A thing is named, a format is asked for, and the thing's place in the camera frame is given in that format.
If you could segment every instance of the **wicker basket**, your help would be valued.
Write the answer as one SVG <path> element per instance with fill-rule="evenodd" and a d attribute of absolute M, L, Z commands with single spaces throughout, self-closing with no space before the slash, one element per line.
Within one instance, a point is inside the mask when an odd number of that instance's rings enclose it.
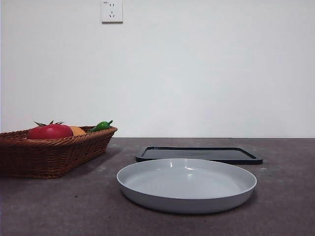
<path fill-rule="evenodd" d="M 93 126 L 80 127 L 87 131 Z M 0 133 L 0 176 L 59 178 L 106 152 L 117 131 L 106 130 L 61 139 L 29 140 L 28 130 Z"/>

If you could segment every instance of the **white plate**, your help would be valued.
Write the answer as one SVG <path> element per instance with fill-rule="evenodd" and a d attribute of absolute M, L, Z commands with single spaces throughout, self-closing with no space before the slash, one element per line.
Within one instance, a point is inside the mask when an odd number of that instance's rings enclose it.
<path fill-rule="evenodd" d="M 175 213 L 211 213 L 244 203 L 256 177 L 233 165 L 198 159 L 160 159 L 135 163 L 117 173 L 132 201 Z"/>

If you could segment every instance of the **green chili pepper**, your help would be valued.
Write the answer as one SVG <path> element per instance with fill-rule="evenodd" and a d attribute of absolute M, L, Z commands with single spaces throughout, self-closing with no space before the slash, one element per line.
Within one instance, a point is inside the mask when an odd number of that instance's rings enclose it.
<path fill-rule="evenodd" d="M 109 129 L 112 122 L 112 120 L 110 122 L 102 121 L 101 123 L 98 123 L 93 129 L 89 130 L 88 133 Z"/>

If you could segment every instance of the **gray tray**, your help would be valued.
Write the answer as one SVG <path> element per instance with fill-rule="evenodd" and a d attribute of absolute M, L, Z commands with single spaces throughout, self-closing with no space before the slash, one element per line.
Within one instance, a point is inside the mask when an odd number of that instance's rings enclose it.
<path fill-rule="evenodd" d="M 211 160 L 232 165 L 262 164 L 262 158 L 239 147 L 144 147 L 136 155 L 137 162 L 166 158 Z"/>

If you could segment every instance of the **electrical outlet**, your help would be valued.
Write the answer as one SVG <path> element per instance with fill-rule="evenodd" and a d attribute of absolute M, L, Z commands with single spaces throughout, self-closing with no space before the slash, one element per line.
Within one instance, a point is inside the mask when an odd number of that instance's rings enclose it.
<path fill-rule="evenodd" d="M 104 0 L 101 3 L 102 23 L 123 22 L 123 0 Z"/>

